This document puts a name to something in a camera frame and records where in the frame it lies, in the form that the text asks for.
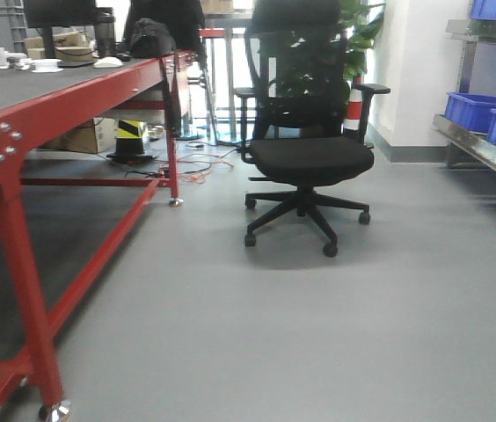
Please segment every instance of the table leg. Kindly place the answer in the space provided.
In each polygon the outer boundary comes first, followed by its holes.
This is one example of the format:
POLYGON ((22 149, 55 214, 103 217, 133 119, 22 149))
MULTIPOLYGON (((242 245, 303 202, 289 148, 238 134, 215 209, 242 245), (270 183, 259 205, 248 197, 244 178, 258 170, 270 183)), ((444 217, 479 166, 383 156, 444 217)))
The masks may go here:
POLYGON ((33 249, 18 193, 7 200, 0 186, 0 238, 17 297, 26 335, 26 346, 33 366, 32 383, 39 387, 46 406, 62 400, 62 385, 56 363, 53 332, 48 324, 33 249))
POLYGON ((230 140, 235 141, 237 139, 237 113, 234 106, 234 65, 232 60, 232 28, 230 27, 224 30, 224 47, 227 61, 230 140))
POLYGON ((178 159, 176 158, 176 142, 171 130, 166 128, 166 148, 168 149, 169 184, 171 190, 170 207, 181 207, 184 203, 179 197, 178 188, 178 159))

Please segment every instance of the red table frame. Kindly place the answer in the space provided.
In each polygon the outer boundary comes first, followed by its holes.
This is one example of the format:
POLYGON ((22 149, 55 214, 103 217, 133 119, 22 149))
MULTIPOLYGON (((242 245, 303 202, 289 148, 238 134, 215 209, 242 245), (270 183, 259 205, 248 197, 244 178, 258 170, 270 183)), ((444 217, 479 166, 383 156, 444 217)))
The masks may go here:
MULTIPOLYGON (((180 67, 188 64, 188 58, 188 55, 180 56, 180 67)), ((28 382, 39 389, 42 402, 48 408, 62 401, 62 383, 53 345, 55 334, 131 230, 158 187, 168 186, 172 198, 179 197, 171 130, 166 131, 169 178, 22 179, 20 172, 25 155, 49 139, 125 103, 161 81, 160 63, 158 59, 151 59, 0 110, 0 239, 26 335, 25 346, 13 359, 0 360, 0 408, 18 386, 28 382), (21 201, 22 185, 142 188, 138 199, 49 312, 42 297, 27 232, 21 201)), ((160 103, 151 104, 153 109, 160 107, 160 103)))

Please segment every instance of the baseboard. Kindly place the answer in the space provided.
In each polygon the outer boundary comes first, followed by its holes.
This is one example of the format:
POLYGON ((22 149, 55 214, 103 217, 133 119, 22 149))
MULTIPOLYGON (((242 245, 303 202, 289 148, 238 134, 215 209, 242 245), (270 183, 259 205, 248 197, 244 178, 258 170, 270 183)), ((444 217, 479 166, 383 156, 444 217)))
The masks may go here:
POLYGON ((393 147, 370 125, 367 139, 373 142, 392 163, 442 163, 445 161, 446 147, 393 147))

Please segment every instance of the traffic cone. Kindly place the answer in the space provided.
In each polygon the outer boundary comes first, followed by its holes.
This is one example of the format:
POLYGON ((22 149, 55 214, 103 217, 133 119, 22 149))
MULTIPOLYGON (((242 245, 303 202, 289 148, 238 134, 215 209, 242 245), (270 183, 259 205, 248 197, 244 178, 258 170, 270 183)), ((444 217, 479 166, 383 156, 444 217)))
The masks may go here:
POLYGON ((115 163, 148 161, 154 158, 149 151, 147 124, 137 120, 119 120, 115 152, 109 154, 115 163))

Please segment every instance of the black seat cushion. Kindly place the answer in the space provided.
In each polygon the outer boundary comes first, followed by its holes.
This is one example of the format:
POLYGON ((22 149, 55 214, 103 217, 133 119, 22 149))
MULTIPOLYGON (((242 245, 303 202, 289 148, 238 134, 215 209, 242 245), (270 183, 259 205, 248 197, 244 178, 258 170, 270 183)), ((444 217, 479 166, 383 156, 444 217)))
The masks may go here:
POLYGON ((253 161, 265 176, 294 186, 330 186, 373 166, 370 149, 343 136, 254 139, 253 161))

